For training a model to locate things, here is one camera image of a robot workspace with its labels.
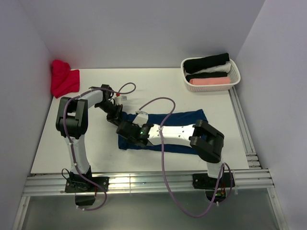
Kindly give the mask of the blue Mickey Mouse t-shirt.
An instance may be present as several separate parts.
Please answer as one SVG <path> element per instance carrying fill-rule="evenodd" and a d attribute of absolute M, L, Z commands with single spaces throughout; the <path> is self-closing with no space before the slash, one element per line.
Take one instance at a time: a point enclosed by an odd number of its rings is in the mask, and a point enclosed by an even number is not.
<path fill-rule="evenodd" d="M 166 117 L 166 114 L 148 114 L 148 123 L 161 124 L 162 120 Z M 205 113 L 202 109 L 190 112 L 173 113 L 164 123 L 165 126 L 187 126 L 195 124 L 197 120 L 208 121 Z M 151 150 L 161 152 L 161 145 L 147 146 L 144 149 L 136 146 L 132 143 L 128 143 L 123 137 L 118 136 L 118 148 L 120 150 Z M 164 145 L 165 152 L 182 153 L 197 155 L 196 151 L 191 147 L 181 145 Z"/>

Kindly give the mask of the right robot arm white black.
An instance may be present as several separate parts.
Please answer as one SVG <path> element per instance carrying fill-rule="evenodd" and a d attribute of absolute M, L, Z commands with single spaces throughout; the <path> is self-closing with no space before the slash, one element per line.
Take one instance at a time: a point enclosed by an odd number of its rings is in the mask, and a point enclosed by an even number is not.
<path fill-rule="evenodd" d="M 208 183 L 217 187 L 224 181 L 221 169 L 224 134 L 204 120 L 186 126 L 139 126 L 124 121 L 119 125 L 117 134 L 141 148 L 168 144 L 193 149 L 207 164 Z"/>

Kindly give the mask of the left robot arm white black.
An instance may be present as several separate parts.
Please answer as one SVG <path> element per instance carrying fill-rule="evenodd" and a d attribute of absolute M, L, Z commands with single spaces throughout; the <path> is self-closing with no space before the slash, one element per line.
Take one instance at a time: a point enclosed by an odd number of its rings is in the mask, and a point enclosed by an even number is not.
<path fill-rule="evenodd" d="M 108 122 L 118 126 L 121 122 L 121 91 L 109 85 L 91 87 L 75 97 L 62 97 L 56 119 L 56 130 L 65 138 L 71 161 L 67 184 L 82 191 L 89 191 L 96 183 L 86 156 L 85 133 L 88 129 L 88 110 L 100 108 Z"/>

